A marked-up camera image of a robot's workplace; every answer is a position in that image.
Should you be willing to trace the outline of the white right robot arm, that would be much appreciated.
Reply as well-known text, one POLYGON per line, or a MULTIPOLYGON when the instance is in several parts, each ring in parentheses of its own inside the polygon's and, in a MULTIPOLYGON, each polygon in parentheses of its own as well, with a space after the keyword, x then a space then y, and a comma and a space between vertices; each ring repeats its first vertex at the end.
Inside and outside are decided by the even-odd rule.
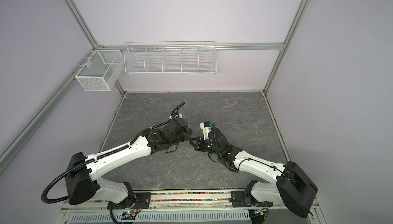
POLYGON ((284 205, 295 215, 307 218, 318 188, 293 161, 274 163, 256 157, 245 150, 229 144, 227 138, 214 124, 202 124, 203 137, 189 142, 195 151, 216 155, 221 163, 234 173, 247 172, 257 177, 244 191, 232 194, 235 207, 265 207, 284 205))

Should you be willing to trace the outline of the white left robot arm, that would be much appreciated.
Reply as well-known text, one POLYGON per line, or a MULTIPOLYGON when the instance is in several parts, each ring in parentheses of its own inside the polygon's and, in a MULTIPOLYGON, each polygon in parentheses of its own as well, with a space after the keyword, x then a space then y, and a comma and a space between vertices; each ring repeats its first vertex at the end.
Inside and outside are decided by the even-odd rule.
POLYGON ((68 201, 79 205, 88 200, 109 201, 117 208, 130 208, 137 201, 131 184, 117 183, 103 178, 108 172, 141 157, 159 151, 167 152, 171 146, 178 146, 191 139, 192 129, 180 117, 170 119, 161 127, 151 127, 139 133, 131 142, 97 154, 72 156, 69 167, 92 160, 91 163, 69 173, 66 177, 68 201))

